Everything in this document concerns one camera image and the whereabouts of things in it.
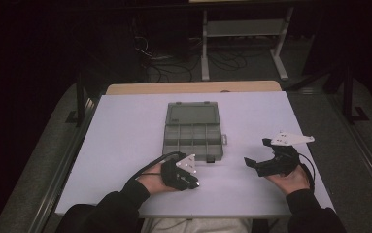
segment black object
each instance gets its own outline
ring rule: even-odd
[[[161,165],[161,178],[166,186],[171,186],[179,191],[185,189],[195,189],[198,187],[198,179],[176,166],[180,161],[177,159],[170,159]]]
[[[191,175],[191,173],[178,168],[176,163],[186,158],[185,153],[181,153],[179,151],[174,151],[170,153],[166,153],[161,155],[158,159],[151,162],[149,165],[145,166],[144,168],[140,169],[136,174],[134,174],[131,179],[137,179],[141,176],[147,169],[151,168],[155,164],[167,159],[161,165],[161,178],[166,186],[174,187],[179,191],[183,191],[185,189],[195,189],[198,187],[198,179]]]
[[[271,145],[271,139],[263,139],[263,145],[273,149],[274,158],[264,162],[257,163],[247,157],[244,158],[248,167],[256,169],[259,177],[267,177],[276,174],[289,175],[294,169],[300,165],[307,175],[310,189],[314,191],[314,177],[310,173],[308,167],[300,163],[300,153],[293,146],[275,146]]]

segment table surface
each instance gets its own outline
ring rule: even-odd
[[[240,82],[216,84],[228,84],[230,89],[231,84],[242,85]],[[227,135],[228,141],[223,147],[222,161],[197,162],[200,187],[152,196],[141,207],[141,217],[290,215],[283,193],[244,162],[245,156],[257,161],[273,157],[272,150],[262,145],[262,138],[272,138],[280,130],[301,134],[285,92],[113,95],[111,90],[117,87],[111,87],[110,95],[103,96],[99,102],[55,210],[58,214],[64,214],[78,203],[95,205],[107,193],[121,190],[130,176],[161,155],[169,102],[216,101],[221,133]],[[313,161],[307,145],[295,148]],[[316,197],[322,207],[332,208],[320,174],[316,172]]]

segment plastic storage box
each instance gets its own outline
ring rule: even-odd
[[[195,154],[195,160],[208,163],[222,159],[217,102],[168,104],[163,154],[172,151]]]

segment floor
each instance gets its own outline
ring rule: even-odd
[[[236,80],[275,80],[282,87],[302,81],[301,75],[313,39],[288,38],[281,58],[286,66],[288,81],[282,82],[268,51],[275,38],[238,38],[218,40],[209,48],[212,82]],[[190,42],[188,60],[167,58],[161,54],[149,66],[149,82],[199,82],[199,41]],[[316,142],[309,145],[335,211],[348,232],[372,233],[372,169],[365,155],[372,156],[372,99],[367,89],[355,81],[354,106],[360,106],[368,121],[348,124],[341,115],[342,91],[325,94],[325,77],[299,91],[288,92],[288,98],[305,135]],[[60,216],[50,213],[47,190],[55,186],[58,166],[64,159],[73,137],[78,135],[75,123],[66,123],[70,112],[76,111],[75,87],[64,93],[51,115],[43,136],[17,184],[3,214],[0,232],[54,232]],[[279,219],[271,232],[287,232],[287,219]]]

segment person's left hand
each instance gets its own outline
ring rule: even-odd
[[[164,184],[161,178],[161,163],[157,163],[155,166],[152,166],[150,169],[146,170],[144,174],[158,174],[158,175],[141,175],[137,181],[141,183],[150,193],[150,195],[159,193],[159,192],[170,192],[178,191],[174,187],[169,187]]]

